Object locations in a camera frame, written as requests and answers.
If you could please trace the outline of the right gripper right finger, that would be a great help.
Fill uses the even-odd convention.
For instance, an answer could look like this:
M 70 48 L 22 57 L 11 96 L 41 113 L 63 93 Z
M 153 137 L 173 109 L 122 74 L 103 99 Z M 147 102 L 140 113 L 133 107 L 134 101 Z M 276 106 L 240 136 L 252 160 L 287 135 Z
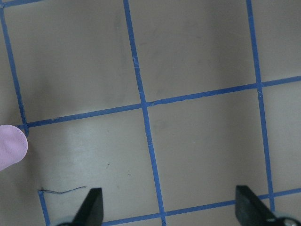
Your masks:
M 241 226 L 282 225 L 282 219 L 277 218 L 248 186 L 236 186 L 235 216 Z

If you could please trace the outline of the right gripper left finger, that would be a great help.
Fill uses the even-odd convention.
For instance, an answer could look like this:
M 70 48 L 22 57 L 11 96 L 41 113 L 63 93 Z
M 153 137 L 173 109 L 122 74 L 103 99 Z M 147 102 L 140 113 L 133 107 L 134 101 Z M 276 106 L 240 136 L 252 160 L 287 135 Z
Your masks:
M 91 188 L 71 226 L 101 226 L 103 223 L 103 193 L 101 188 Z

